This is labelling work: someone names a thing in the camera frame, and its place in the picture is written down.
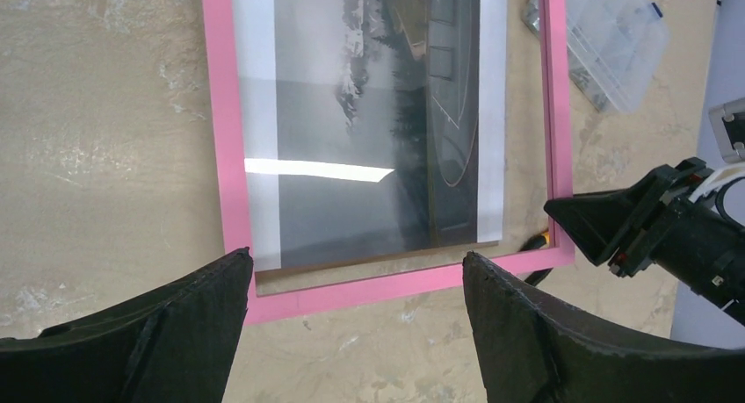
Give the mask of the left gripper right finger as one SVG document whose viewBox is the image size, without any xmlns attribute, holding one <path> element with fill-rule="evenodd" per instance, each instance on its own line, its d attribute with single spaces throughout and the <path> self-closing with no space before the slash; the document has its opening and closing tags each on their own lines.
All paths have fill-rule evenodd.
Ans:
<svg viewBox="0 0 745 403">
<path fill-rule="evenodd" d="M 741 402 L 744 353 L 620 326 L 474 252 L 463 291 L 490 402 Z"/>
</svg>

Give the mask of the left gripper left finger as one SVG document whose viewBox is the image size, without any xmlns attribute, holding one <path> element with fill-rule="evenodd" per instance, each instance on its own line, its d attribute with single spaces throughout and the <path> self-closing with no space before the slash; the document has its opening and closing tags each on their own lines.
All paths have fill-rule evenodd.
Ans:
<svg viewBox="0 0 745 403">
<path fill-rule="evenodd" d="M 239 248 L 105 310 L 1 341 L 4 402 L 219 402 L 248 311 Z"/>
</svg>

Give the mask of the photo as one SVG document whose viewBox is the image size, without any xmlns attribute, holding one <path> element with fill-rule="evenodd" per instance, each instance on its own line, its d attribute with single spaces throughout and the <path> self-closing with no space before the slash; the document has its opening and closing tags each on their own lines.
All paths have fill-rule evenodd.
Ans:
<svg viewBox="0 0 745 403">
<path fill-rule="evenodd" d="M 507 0 L 233 0 L 253 255 L 500 241 Z"/>
</svg>

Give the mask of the pink picture frame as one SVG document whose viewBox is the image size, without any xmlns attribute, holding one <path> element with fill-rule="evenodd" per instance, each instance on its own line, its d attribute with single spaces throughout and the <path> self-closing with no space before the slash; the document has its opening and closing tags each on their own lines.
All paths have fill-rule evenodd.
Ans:
<svg viewBox="0 0 745 403">
<path fill-rule="evenodd" d="M 242 114 L 232 0 L 202 0 L 213 136 L 226 252 L 249 246 L 248 188 L 243 166 Z M 565 0 L 540 0 L 540 50 L 549 198 L 573 193 Z M 248 289 L 248 325 L 374 304 L 459 287 L 459 263 L 273 295 Z"/>
</svg>

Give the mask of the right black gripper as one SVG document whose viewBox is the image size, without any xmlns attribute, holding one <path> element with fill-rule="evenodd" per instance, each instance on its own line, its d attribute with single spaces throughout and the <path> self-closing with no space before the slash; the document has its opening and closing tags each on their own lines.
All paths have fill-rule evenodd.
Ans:
<svg viewBox="0 0 745 403">
<path fill-rule="evenodd" d="M 632 277 L 654 263 L 744 323 L 744 225 L 727 213 L 729 182 L 689 200 L 712 170 L 667 164 L 632 186 L 552 198 L 544 211 L 594 265 Z"/>
</svg>

